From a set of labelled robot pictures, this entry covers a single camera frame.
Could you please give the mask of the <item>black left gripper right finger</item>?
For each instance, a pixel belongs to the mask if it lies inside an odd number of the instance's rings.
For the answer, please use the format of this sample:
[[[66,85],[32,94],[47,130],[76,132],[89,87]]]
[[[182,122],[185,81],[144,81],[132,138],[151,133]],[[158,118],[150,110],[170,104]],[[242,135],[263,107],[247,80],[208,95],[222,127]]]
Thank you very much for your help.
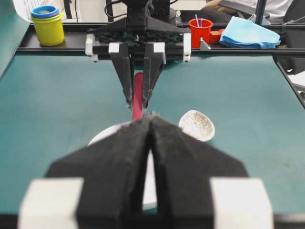
[[[158,214],[164,228],[214,227],[211,177],[247,177],[241,161],[196,140],[158,116],[150,118]]]

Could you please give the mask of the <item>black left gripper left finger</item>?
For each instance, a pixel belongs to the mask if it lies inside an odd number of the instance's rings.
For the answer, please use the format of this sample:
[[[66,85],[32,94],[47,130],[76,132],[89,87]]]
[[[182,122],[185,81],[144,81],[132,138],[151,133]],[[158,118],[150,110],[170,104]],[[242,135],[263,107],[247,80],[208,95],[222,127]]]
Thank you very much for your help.
[[[54,161],[47,178],[84,179],[76,217],[81,229],[123,229],[141,215],[150,119]]]

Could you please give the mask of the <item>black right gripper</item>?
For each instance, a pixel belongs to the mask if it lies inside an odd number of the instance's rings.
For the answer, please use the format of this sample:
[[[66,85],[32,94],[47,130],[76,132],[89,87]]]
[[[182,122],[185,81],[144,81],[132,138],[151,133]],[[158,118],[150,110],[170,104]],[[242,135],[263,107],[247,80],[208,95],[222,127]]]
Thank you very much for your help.
[[[111,58],[127,107],[132,111],[132,62],[128,48],[131,54],[144,56],[142,106],[147,109],[166,60],[190,61],[191,32],[150,16],[139,22],[125,17],[87,31],[85,54],[94,62]]]

